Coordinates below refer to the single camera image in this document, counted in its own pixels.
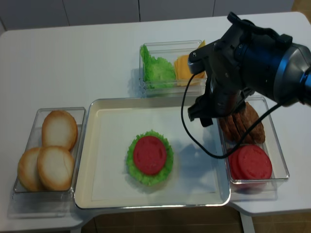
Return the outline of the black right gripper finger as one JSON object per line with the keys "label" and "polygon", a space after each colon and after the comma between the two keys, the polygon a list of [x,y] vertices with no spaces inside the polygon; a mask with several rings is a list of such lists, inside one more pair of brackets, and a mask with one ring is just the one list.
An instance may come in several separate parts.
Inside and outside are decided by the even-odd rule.
{"label": "black right gripper finger", "polygon": [[213,120],[212,118],[200,118],[200,122],[201,122],[201,125],[203,127],[209,127],[211,125],[213,125]]}

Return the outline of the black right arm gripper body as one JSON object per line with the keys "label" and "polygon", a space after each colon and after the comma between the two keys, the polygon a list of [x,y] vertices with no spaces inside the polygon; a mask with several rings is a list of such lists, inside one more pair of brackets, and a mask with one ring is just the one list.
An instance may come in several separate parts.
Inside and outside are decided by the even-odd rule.
{"label": "black right arm gripper body", "polygon": [[212,74],[207,75],[205,93],[188,109],[190,120],[225,117],[252,91],[276,100],[276,72],[293,38],[258,27],[233,12],[227,19],[232,25],[214,46]]}

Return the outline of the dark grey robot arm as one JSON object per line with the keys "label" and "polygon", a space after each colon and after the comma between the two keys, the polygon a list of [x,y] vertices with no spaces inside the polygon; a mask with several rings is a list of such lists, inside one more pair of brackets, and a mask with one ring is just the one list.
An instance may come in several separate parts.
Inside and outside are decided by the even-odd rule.
{"label": "dark grey robot arm", "polygon": [[207,74],[205,92],[188,109],[189,119],[209,126],[213,118],[239,111],[254,93],[282,106],[310,104],[310,50],[232,12],[227,19],[231,26],[220,39],[189,54],[191,74]]}

